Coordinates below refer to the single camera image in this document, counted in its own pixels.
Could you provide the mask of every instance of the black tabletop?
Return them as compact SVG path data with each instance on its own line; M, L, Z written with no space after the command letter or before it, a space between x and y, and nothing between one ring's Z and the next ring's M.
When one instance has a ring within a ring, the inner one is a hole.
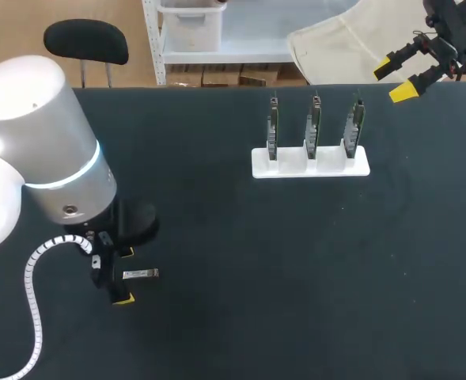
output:
M157 206L157 267L111 306L70 246L38 263L43 354L28 379L466 380L466 83L394 105L361 87L361 178L255 180L270 90L78 90L121 196ZM279 89L280 146L302 144L315 89ZM320 143L356 90L319 87ZM32 352L23 270L62 233L24 194L0 246L0 377Z

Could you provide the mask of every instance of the black chair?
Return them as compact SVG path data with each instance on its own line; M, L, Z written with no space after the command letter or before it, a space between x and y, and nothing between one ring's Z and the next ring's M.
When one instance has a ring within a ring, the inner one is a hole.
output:
M81 87L85 88L85 61L106 64L108 86L112 87L110 63L125 65L129 49L123 33L98 20L73 19L55 22L44 32L44 46L52 54L80 60Z

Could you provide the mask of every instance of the cardboard box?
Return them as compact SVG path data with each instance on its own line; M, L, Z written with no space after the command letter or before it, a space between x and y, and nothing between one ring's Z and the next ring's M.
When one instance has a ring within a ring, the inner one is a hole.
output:
M280 63L245 64L240 74L242 86L271 87L277 80Z
M201 87L203 65L168 65L166 83L171 87Z
M203 87L235 87L240 85L240 64L205 65Z
M274 84L275 87L299 87L307 85L308 82L294 63L285 63L282 65L277 81Z

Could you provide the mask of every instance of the wooden floor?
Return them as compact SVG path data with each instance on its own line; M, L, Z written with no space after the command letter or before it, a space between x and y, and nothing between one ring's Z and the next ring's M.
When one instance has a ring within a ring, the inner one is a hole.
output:
M43 45L47 26L68 18L92 18L114 24L125 34L129 62L112 65L115 87L153 87L150 46L142 0L0 0L0 62L18 55L46 55L66 71L72 86L81 86L79 62L48 53ZM107 87L101 63L87 63L86 85Z

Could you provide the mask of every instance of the white cloth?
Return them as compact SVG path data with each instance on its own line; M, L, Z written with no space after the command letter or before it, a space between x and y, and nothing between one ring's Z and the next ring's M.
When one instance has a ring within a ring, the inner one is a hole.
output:
M377 81L373 72L390 51L431 32L422 0L360 0L347 12L289 35L294 62L313 85ZM382 82L405 82L437 61L418 53Z

